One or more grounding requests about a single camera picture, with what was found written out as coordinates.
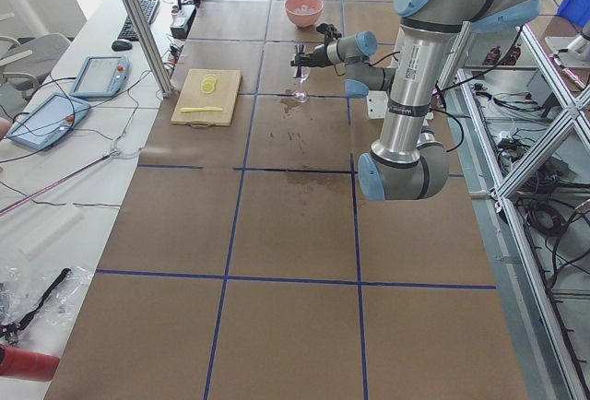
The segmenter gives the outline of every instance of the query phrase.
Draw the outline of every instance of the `cutting board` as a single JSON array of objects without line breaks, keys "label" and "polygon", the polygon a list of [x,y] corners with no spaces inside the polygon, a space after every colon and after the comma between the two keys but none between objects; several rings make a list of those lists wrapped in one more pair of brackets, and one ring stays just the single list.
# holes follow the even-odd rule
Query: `cutting board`
[{"label": "cutting board", "polygon": [[[201,91],[201,82],[206,75],[218,77],[215,91]],[[242,80],[240,70],[189,70],[181,95],[176,103],[171,122],[176,125],[230,126],[233,109]],[[181,108],[219,107],[221,112],[181,112]]]}]

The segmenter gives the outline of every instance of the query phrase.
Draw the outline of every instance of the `red object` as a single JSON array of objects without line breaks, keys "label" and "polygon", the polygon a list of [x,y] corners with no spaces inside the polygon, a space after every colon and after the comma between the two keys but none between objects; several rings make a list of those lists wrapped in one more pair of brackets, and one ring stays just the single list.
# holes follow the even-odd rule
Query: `red object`
[{"label": "red object", "polygon": [[0,376],[48,382],[59,365],[59,358],[38,352],[0,345]]}]

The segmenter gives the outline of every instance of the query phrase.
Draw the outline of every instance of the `white desk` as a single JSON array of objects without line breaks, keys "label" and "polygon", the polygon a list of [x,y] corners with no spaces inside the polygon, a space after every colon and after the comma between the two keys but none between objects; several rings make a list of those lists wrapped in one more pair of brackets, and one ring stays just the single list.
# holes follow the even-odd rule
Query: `white desk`
[{"label": "white desk", "polygon": [[[53,78],[76,76],[89,55],[125,54],[131,61],[125,88],[136,83],[142,73],[149,70],[139,42],[134,42],[134,48],[129,52],[115,53],[111,50],[111,43],[116,39],[125,17],[121,0],[105,0],[59,61],[52,72]],[[152,32],[162,54],[170,45],[170,23],[168,6],[162,4],[158,18],[152,25]],[[68,92],[72,83],[62,82],[60,85]],[[31,100],[27,111],[34,109],[59,90],[55,84],[42,88]],[[135,152],[145,144],[161,100],[158,85],[151,74],[141,80],[130,93],[139,102],[139,107],[129,124],[126,136],[118,144],[125,153]],[[98,130],[109,137],[118,136],[135,107],[136,103],[127,94],[123,94],[92,109],[78,128]],[[111,141],[97,133],[75,131],[46,153],[0,164],[4,169],[0,172],[0,181],[31,194],[99,158],[110,147]],[[0,159],[12,159],[30,152],[9,140],[0,142]],[[120,205],[136,164],[137,157],[106,160],[38,199],[69,205],[27,203],[2,217],[0,269],[6,269],[7,266],[22,269],[25,272],[22,279],[29,279],[31,290],[37,288],[40,292],[65,267],[79,266],[93,273],[109,238],[118,208],[71,204]],[[0,207],[8,206],[20,198],[19,194],[0,185]],[[62,319],[54,318],[57,324],[50,324],[49,316],[35,319],[21,335],[21,347],[61,356],[87,288],[88,284],[77,288],[76,294],[68,299],[68,309]],[[2,398],[40,400],[48,387],[49,383],[0,378]]]}]

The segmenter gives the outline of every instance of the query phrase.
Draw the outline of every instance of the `computer mouse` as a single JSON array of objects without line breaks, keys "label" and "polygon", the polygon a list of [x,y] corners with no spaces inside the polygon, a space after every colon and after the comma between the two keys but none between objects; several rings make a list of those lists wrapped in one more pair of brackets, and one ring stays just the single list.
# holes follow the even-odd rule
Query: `computer mouse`
[{"label": "computer mouse", "polygon": [[114,52],[124,52],[133,48],[133,43],[127,39],[117,39],[112,42],[111,48]]}]

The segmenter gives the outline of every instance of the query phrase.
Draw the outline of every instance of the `keyboard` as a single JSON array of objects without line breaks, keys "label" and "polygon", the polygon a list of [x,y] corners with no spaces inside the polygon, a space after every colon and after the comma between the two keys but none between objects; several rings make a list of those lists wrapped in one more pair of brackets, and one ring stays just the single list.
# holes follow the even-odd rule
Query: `keyboard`
[{"label": "keyboard", "polygon": [[[154,19],[156,18],[156,14],[158,13],[158,6],[159,0],[139,0],[139,4],[141,5],[141,10],[144,13],[144,17],[148,24],[151,24]],[[131,23],[131,18],[127,17],[123,27],[121,28],[121,32],[117,39],[127,39],[128,41],[139,41],[137,37],[136,30],[133,28],[133,24]]]}]

